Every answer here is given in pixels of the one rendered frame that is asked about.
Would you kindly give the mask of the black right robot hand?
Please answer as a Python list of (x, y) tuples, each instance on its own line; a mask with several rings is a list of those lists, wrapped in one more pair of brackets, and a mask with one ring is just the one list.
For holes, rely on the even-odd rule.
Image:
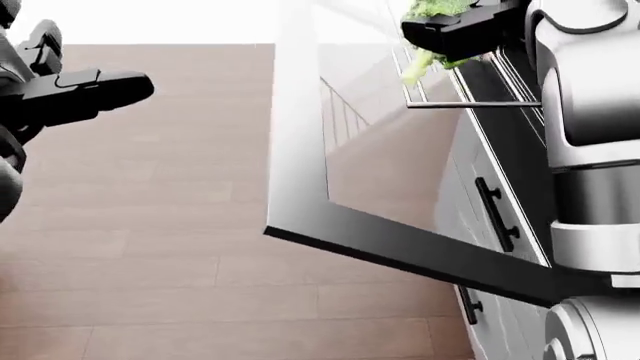
[(404, 38), (456, 62), (524, 38), (531, 0), (414, 0), (402, 17)]

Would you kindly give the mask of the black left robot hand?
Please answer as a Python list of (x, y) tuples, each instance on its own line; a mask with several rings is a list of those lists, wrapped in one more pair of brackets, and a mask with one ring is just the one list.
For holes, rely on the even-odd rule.
[(62, 34), (43, 20), (27, 41), (13, 46), (0, 34), (0, 156), (17, 155), (46, 127), (95, 119), (154, 93), (137, 71), (62, 70)]

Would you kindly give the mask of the green broccoli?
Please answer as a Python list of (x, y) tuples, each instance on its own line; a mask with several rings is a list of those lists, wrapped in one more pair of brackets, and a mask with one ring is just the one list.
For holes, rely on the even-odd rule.
[[(414, 0), (413, 4), (402, 20), (419, 20), (420, 18), (433, 17), (435, 15), (453, 16), (469, 10), (479, 0)], [(423, 77), (428, 68), (435, 62), (445, 70), (457, 68), (471, 60), (481, 60), (482, 56), (473, 56), (467, 59), (451, 61), (446, 56), (433, 53), (429, 50), (413, 47), (415, 54), (410, 65), (402, 72), (401, 78), (407, 86), (415, 86)]]

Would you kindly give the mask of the oven with dark cavity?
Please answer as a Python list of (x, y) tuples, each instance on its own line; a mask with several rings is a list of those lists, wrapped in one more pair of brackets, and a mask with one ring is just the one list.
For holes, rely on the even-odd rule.
[[(504, 53), (497, 53), (515, 68)], [(519, 76), (530, 91), (528, 82), (535, 79), (533, 73), (526, 71)], [(475, 117), (479, 131), (502, 168), (550, 266), (552, 249), (549, 224), (555, 218), (555, 209), (541, 115), (536, 116), (529, 109), (515, 108), (465, 110)]]

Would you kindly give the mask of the oven door with glass window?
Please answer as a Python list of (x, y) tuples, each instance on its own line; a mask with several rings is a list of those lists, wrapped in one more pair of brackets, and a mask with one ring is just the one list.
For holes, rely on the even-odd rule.
[(329, 200), (309, 0), (279, 0), (265, 235), (533, 305), (560, 301), (550, 269)]

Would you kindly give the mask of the white cabinet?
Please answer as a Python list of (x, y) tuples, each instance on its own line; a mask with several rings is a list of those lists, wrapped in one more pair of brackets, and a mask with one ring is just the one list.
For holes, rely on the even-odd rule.
[[(519, 227), (520, 238), (512, 239), (514, 251), (508, 254), (548, 266), (548, 259), (525, 220), (492, 149), (479, 131), (475, 117), (465, 110), (457, 122), (440, 185), (436, 228), (454, 239), (502, 251), (476, 190), (474, 180), (477, 177), (483, 177), (490, 188), (501, 189), (502, 199), (495, 202), (504, 222), (507, 227)], [(476, 360), (542, 360), (546, 308), (468, 290), (473, 302), (483, 304), (483, 311), (476, 312), (478, 323), (474, 326), (467, 323)]]

